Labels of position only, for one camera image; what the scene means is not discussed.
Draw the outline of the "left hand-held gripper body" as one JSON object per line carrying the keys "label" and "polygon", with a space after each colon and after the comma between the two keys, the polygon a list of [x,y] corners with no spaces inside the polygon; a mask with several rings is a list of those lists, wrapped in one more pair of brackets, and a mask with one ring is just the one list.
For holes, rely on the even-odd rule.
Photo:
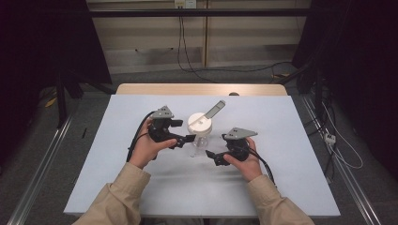
{"label": "left hand-held gripper body", "polygon": [[177,135],[169,130],[171,128],[170,121],[175,119],[174,114],[167,106],[157,109],[149,118],[151,119],[151,125],[148,127],[148,134],[154,142],[160,143],[176,139],[176,144],[172,146],[172,149],[182,147],[185,144],[183,142],[185,136]]}

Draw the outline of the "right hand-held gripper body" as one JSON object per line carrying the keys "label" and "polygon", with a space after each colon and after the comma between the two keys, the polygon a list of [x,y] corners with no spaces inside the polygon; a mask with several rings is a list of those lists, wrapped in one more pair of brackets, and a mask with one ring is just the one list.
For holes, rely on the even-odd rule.
{"label": "right hand-held gripper body", "polygon": [[233,127],[226,133],[226,152],[218,153],[213,158],[216,166],[227,166],[229,163],[223,158],[224,155],[230,155],[239,161],[248,158],[250,147],[246,139],[257,135],[257,132],[245,128]]}

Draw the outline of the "clear plastic jar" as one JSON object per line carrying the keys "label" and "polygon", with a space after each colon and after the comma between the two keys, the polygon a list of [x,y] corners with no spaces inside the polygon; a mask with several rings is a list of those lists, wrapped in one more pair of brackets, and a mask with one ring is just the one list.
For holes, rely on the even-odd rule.
{"label": "clear plastic jar", "polygon": [[196,134],[191,145],[192,149],[190,151],[190,157],[195,158],[201,155],[207,148],[207,136],[202,134]]}

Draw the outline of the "white jar lid grey flap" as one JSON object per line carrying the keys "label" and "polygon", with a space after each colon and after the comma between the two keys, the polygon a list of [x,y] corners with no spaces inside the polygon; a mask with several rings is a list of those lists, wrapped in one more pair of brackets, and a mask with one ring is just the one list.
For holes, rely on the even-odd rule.
{"label": "white jar lid grey flap", "polygon": [[199,137],[205,137],[212,130],[212,118],[225,106],[225,101],[220,100],[208,112],[192,114],[188,120],[188,131]]}

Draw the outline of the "person's left hand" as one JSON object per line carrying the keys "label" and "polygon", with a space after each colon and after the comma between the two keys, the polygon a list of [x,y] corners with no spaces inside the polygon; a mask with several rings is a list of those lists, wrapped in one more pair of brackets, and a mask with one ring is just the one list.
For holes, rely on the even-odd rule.
{"label": "person's left hand", "polygon": [[176,139],[166,140],[164,142],[154,142],[147,134],[147,127],[142,127],[139,132],[139,139],[132,150],[129,163],[143,169],[157,156],[160,150],[169,148],[175,144]]}

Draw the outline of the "person's right hand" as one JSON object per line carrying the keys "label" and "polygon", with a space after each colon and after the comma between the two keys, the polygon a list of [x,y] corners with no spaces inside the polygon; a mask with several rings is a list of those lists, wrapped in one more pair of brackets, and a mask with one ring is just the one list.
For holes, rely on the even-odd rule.
{"label": "person's right hand", "polygon": [[245,161],[239,161],[230,155],[224,155],[223,158],[235,166],[247,182],[251,182],[263,174],[259,159],[256,156],[250,155]]}

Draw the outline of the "wooden table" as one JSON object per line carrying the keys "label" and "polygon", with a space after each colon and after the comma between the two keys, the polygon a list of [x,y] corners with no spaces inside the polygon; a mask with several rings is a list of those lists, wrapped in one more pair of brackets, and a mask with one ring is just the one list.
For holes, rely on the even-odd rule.
{"label": "wooden table", "polygon": [[205,95],[229,96],[237,92],[240,96],[286,96],[280,84],[241,83],[122,83],[118,95]]}

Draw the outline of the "white table board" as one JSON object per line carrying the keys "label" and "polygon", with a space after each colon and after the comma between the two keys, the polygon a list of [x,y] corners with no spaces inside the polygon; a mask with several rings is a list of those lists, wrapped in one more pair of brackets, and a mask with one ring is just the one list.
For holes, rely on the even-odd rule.
{"label": "white table board", "polygon": [[[218,96],[114,95],[102,118],[65,213],[79,216],[102,187],[123,167],[131,140],[143,118],[168,106],[177,119],[209,110]],[[224,97],[225,107],[213,118],[207,150],[225,151],[222,134],[231,128],[257,132],[254,141],[278,190],[313,218],[337,217],[338,206],[289,96]],[[216,166],[205,151],[190,157],[192,145],[159,152],[146,166],[150,173],[140,202],[149,218],[253,218],[246,183],[233,166]]]}

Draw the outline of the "black metal stand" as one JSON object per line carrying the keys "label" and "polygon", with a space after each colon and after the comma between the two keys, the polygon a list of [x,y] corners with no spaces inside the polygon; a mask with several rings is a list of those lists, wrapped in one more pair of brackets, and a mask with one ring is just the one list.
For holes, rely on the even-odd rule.
{"label": "black metal stand", "polygon": [[81,98],[84,94],[80,83],[88,85],[100,90],[107,95],[114,95],[116,91],[104,84],[95,82],[83,74],[79,74],[73,70],[61,70],[56,75],[56,99],[58,106],[58,128],[61,128],[68,119],[67,103],[65,91],[68,91],[72,98]]}
{"label": "black metal stand", "polygon": [[308,94],[314,89],[314,113],[317,117],[323,115],[322,105],[322,73],[316,62],[305,63],[298,70],[285,78],[277,81],[277,84],[285,85],[295,80],[298,92]]}

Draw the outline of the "dark curtain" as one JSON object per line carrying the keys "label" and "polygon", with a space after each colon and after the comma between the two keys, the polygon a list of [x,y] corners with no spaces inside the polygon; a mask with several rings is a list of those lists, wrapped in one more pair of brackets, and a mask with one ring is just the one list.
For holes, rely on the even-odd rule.
{"label": "dark curtain", "polygon": [[40,91],[111,76],[87,0],[0,0],[0,165],[23,138]]}
{"label": "dark curtain", "polygon": [[371,153],[398,181],[398,0],[311,0],[293,65],[328,37],[327,86]]}

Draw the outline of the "wooden wall post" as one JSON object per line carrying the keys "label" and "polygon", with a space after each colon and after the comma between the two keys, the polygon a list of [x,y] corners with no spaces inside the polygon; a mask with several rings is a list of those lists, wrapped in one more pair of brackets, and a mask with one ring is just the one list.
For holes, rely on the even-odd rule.
{"label": "wooden wall post", "polygon": [[[208,8],[208,0],[202,0],[202,9]],[[208,18],[203,17],[203,45],[202,45],[202,67],[207,67],[207,24]]]}

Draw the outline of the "white wall socket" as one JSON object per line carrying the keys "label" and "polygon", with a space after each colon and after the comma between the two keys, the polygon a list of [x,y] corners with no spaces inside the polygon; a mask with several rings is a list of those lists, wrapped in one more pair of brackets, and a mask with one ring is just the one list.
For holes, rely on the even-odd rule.
{"label": "white wall socket", "polygon": [[174,0],[175,8],[197,8],[196,0]]}

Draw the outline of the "aluminium floor rail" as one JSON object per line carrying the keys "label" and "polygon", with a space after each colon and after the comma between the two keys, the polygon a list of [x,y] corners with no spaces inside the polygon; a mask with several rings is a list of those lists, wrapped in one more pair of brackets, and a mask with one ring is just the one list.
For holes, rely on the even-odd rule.
{"label": "aluminium floor rail", "polygon": [[312,124],[317,128],[317,133],[328,151],[330,164],[333,165],[334,170],[338,171],[342,176],[344,184],[355,202],[355,205],[360,210],[365,223],[367,225],[381,225],[372,204],[360,186],[360,183],[352,173],[352,170],[357,169],[357,166],[352,166],[344,159],[344,156],[341,154],[336,143],[331,143],[325,140],[325,136],[326,134],[329,134],[329,130],[325,126],[321,126],[319,118],[315,115],[315,108],[311,98],[303,97],[302,101],[312,118]]}
{"label": "aluminium floor rail", "polygon": [[49,147],[47,148],[43,159],[38,165],[38,168],[35,171],[31,181],[29,182],[22,197],[20,198],[13,213],[11,214],[11,217],[8,220],[7,225],[24,225],[24,223],[26,222],[30,210],[44,183],[47,173],[51,169],[54,159],[58,153],[58,150],[69,131],[69,127],[72,120],[73,116],[70,115],[63,122],[62,126],[56,130],[54,137]]}

